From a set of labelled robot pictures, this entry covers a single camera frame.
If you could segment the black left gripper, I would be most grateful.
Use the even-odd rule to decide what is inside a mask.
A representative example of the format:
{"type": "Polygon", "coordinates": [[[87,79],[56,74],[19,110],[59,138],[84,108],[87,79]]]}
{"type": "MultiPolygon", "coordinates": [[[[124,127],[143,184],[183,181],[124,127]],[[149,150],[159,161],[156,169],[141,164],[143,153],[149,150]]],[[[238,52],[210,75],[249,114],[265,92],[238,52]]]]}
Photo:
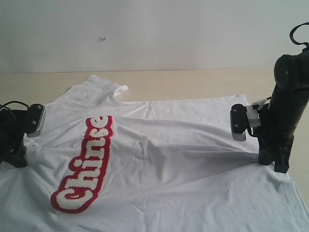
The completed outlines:
{"type": "Polygon", "coordinates": [[[0,111],[0,162],[6,162],[16,168],[27,165],[24,146],[24,121],[27,110],[0,111]]]}

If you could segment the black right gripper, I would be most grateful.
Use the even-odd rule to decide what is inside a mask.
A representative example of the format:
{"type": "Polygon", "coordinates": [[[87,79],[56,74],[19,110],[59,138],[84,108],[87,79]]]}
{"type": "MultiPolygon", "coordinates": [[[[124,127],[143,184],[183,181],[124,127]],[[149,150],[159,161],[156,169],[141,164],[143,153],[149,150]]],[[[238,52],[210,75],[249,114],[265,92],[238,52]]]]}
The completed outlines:
{"type": "Polygon", "coordinates": [[[270,165],[275,162],[275,172],[287,173],[290,167],[289,158],[294,141],[294,129],[259,126],[257,127],[257,138],[259,144],[259,164],[270,165]]]}

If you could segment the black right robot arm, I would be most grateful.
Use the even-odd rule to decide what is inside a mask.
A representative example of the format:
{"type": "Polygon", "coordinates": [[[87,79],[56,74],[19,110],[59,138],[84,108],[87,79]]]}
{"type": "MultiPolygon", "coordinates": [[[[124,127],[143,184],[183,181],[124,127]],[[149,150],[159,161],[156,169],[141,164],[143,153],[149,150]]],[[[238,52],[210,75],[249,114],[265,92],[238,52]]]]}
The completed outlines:
{"type": "Polygon", "coordinates": [[[260,113],[259,163],[274,163],[274,171],[287,173],[294,131],[309,102],[309,51],[283,55],[274,66],[275,87],[260,113]]]}

